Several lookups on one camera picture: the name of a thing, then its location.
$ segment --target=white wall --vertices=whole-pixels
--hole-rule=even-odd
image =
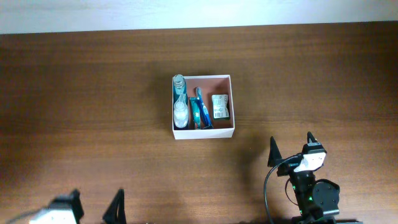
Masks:
[[[397,0],[0,0],[0,33],[398,20]]]

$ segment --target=cable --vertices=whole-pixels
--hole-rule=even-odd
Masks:
[[[286,184],[285,184],[285,194],[286,194],[287,199],[290,200],[290,202],[292,202],[293,204],[297,205],[296,203],[294,203],[294,202],[290,199],[289,195],[287,194],[287,184],[289,183],[289,181],[290,181],[290,178],[286,180]]]
[[[28,211],[28,212],[24,212],[24,213],[22,213],[22,214],[19,214],[18,216],[14,217],[14,218],[12,218],[12,219],[10,219],[10,220],[8,220],[8,221],[6,222],[6,224],[13,224],[13,223],[15,223],[15,222],[18,221],[18,220],[21,220],[21,219],[26,218],[26,217],[28,217],[28,216],[34,215],[34,214],[38,213],[39,211],[41,211],[41,209],[43,209],[43,208],[36,209],[36,210],[31,210],[31,211]]]
[[[268,203],[267,203],[267,181],[268,181],[268,178],[269,178],[269,176],[272,174],[272,172],[273,172],[274,170],[276,170],[276,168],[278,168],[281,164],[283,164],[283,163],[285,163],[285,162],[287,162],[287,161],[289,161],[289,160],[291,160],[291,159],[293,159],[293,158],[296,158],[296,157],[297,157],[297,155],[290,156],[290,157],[284,159],[284,160],[283,160],[282,162],[280,162],[279,164],[275,165],[275,166],[268,172],[267,177],[266,177],[266,179],[264,180],[264,201],[265,201],[265,204],[266,204],[266,211],[267,211],[267,216],[268,216],[268,219],[269,219],[269,223],[270,223],[270,224],[274,224],[274,222],[272,221],[271,213],[269,212]]]

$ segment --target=white bottle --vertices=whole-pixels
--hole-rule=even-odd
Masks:
[[[181,94],[178,100],[174,103],[174,124],[177,128],[183,129],[188,125],[188,105],[185,103],[187,94]]]

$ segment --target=brown wooden surface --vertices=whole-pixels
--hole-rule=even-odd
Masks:
[[[0,66],[0,222],[78,188],[99,223],[120,187],[129,223],[264,221],[269,138],[285,157],[307,131],[338,218],[397,221],[396,22],[2,35]],[[177,73],[231,75],[231,139],[174,140]],[[286,179],[274,217],[299,215]]]

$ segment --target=white box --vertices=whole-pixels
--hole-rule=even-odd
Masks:
[[[187,96],[196,97],[195,87],[199,86],[202,89],[202,98],[206,107],[208,108],[210,119],[214,129],[193,129],[192,121],[192,109],[190,101],[188,99],[189,109],[189,130],[174,130],[174,118],[172,113],[172,129],[175,139],[207,139],[207,138],[230,138],[235,130],[235,116],[234,116],[234,104],[232,99],[232,86],[230,75],[203,75],[203,76],[186,76],[185,83],[187,85]],[[172,80],[172,111],[173,111],[173,91],[174,83]],[[211,100],[212,95],[228,94],[229,104],[229,120],[217,120],[213,119],[213,102]]]

